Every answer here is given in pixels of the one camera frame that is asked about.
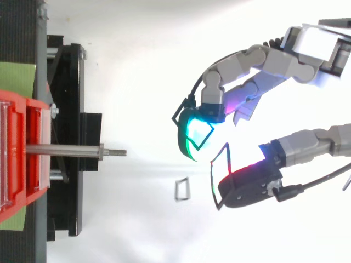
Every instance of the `green paper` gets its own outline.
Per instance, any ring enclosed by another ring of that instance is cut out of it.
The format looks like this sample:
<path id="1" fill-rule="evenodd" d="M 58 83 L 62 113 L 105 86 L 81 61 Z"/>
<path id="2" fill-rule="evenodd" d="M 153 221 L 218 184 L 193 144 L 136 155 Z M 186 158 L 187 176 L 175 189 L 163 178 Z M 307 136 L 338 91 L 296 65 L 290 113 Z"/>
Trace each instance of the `green paper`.
<path id="1" fill-rule="evenodd" d="M 36 65 L 0 62 L 0 89 L 31 98 Z M 23 231 L 26 207 L 0 224 L 0 230 Z"/>
<path id="2" fill-rule="evenodd" d="M 31 98 L 36 65 L 0 62 L 0 89 Z"/>
<path id="3" fill-rule="evenodd" d="M 25 219 L 26 207 L 22 207 L 17 214 L 0 224 L 0 230 L 23 231 Z"/>

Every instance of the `small wire frame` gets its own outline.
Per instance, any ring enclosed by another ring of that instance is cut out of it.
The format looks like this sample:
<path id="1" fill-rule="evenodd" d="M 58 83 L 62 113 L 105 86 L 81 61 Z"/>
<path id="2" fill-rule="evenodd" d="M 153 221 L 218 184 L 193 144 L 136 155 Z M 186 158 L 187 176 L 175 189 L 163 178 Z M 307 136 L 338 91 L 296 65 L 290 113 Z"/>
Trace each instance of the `small wire frame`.
<path id="1" fill-rule="evenodd" d="M 214 192 L 214 185 L 213 185 L 213 174 L 212 174 L 213 162 L 222 154 L 222 152 L 224 150 L 227 150 L 227 164 L 228 164 L 228 175 L 229 175 L 231 173 L 231 162 L 230 162 L 230 151 L 229 151 L 229 143 L 228 142 L 223 146 L 223 148 L 219 151 L 219 153 L 216 155 L 216 157 L 211 161 L 211 191 L 212 191 L 213 200 L 214 200 L 214 203 L 216 205 L 217 210 L 221 209 L 221 207 L 224 205 L 227 197 L 229 196 L 229 194 L 226 195 L 218 203 L 217 198 L 216 198 L 216 194 Z"/>
<path id="2" fill-rule="evenodd" d="M 179 185 L 182 183 L 186 183 L 186 194 L 185 197 L 179 197 Z M 189 182 L 189 177 L 186 177 L 184 179 L 175 181 L 175 191 L 174 191 L 174 199 L 179 202 L 179 201 L 185 201 L 190 199 L 190 182 Z"/>

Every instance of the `red container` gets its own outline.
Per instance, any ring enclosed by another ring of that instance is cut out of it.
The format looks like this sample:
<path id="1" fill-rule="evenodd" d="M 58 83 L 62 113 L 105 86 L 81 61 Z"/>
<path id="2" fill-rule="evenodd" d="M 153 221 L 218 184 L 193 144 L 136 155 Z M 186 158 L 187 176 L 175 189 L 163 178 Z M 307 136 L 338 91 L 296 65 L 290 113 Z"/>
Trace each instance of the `red container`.
<path id="1" fill-rule="evenodd" d="M 0 90 L 0 222 L 27 205 L 26 99 Z"/>
<path id="2" fill-rule="evenodd" d="M 0 90 L 0 223 L 43 195 L 50 156 L 28 155 L 27 144 L 50 144 L 49 106 Z"/>

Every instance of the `screw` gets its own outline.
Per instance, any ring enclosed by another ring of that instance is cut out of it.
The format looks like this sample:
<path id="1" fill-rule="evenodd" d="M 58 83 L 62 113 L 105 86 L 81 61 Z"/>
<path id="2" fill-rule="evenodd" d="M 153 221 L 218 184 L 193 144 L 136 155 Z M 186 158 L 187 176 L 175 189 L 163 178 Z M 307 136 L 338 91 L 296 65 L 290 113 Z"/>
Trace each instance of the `screw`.
<path id="1" fill-rule="evenodd" d="M 102 161 L 104 159 L 104 156 L 127 156 L 127 150 L 110 150 L 110 149 L 105 149 L 104 144 L 100 144 L 100 149 L 99 149 L 99 160 Z"/>
<path id="2" fill-rule="evenodd" d="M 59 109 L 56 107 L 56 104 L 55 104 L 55 103 L 52 103 L 52 104 L 51 104 L 50 110 L 51 110 L 51 117 L 52 117 L 52 119 L 56 118 L 56 115 L 60 113 L 60 111 L 59 111 Z"/>
<path id="3" fill-rule="evenodd" d="M 42 20 L 49 20 L 46 4 L 42 4 L 38 9 L 38 17 Z"/>
<path id="4" fill-rule="evenodd" d="M 88 59 L 88 54 L 86 50 L 81 51 L 81 59 L 82 60 L 87 60 Z"/>

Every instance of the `metal rod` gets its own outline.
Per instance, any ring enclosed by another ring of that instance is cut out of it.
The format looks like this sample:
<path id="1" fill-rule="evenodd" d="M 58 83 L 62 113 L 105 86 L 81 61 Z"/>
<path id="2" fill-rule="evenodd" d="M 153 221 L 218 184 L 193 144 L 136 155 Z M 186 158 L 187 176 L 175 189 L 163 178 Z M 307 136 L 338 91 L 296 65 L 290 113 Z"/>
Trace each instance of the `metal rod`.
<path id="1" fill-rule="evenodd" d="M 50 171 L 50 181 L 63 181 L 62 173 L 60 170 Z"/>
<path id="2" fill-rule="evenodd" d="M 26 153 L 34 155 L 51 155 L 65 157 L 86 157 L 99 158 L 103 156 L 126 156 L 126 150 L 108 150 L 104 149 L 104 145 L 85 146 L 85 145 L 58 145 L 58 144 L 38 144 L 27 145 Z"/>
<path id="3" fill-rule="evenodd" d="M 54 59 L 56 57 L 56 53 L 58 48 L 48 48 L 46 52 L 47 59 Z"/>

